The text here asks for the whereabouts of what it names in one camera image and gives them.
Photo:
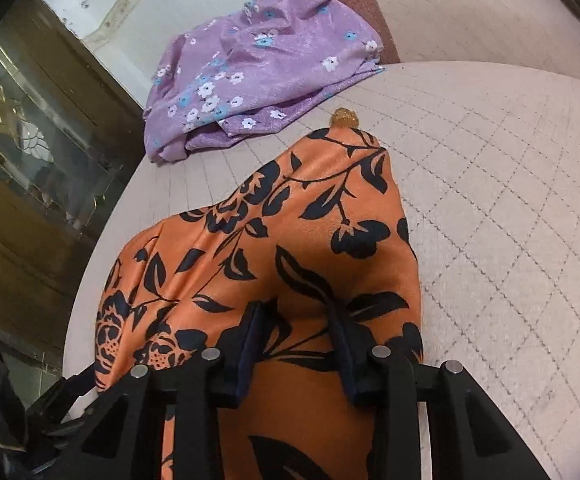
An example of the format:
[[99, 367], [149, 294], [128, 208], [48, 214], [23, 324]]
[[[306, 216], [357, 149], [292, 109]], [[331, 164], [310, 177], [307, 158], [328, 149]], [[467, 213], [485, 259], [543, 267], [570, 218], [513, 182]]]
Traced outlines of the purple floral garment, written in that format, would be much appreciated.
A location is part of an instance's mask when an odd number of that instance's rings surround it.
[[145, 103], [145, 154], [178, 162], [277, 133], [381, 72], [379, 34], [337, 0], [250, 0], [166, 47]]

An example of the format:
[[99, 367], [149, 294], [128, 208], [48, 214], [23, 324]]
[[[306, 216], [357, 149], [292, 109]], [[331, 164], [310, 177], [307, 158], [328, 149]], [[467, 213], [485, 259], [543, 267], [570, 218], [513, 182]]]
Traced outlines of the orange black floral garment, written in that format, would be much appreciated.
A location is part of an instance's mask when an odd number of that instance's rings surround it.
[[328, 311], [419, 360], [421, 292], [390, 155], [351, 110], [226, 200], [126, 244], [96, 316], [96, 387], [137, 364], [185, 363], [251, 306], [273, 315], [273, 330], [249, 394], [219, 418], [226, 476], [366, 478], [373, 418], [345, 396]]

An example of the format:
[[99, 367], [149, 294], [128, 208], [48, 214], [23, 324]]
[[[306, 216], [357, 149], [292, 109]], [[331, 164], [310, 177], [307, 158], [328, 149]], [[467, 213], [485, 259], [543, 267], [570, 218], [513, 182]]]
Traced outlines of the pink quilted sofa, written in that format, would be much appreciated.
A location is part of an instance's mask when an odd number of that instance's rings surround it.
[[94, 356], [134, 234], [226, 197], [352, 105], [386, 146], [420, 263], [424, 356], [461, 361], [553, 479], [580, 479], [580, 19], [562, 0], [377, 0], [399, 61], [281, 133], [141, 162], [78, 289], [62, 369]]

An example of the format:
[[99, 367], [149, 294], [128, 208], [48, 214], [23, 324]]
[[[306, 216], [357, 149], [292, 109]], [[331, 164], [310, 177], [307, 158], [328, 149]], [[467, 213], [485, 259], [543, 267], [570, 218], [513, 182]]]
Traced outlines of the wooden glass door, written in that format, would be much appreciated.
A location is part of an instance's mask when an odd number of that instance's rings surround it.
[[43, 0], [0, 20], [0, 338], [59, 368], [85, 266], [144, 149], [138, 104]]

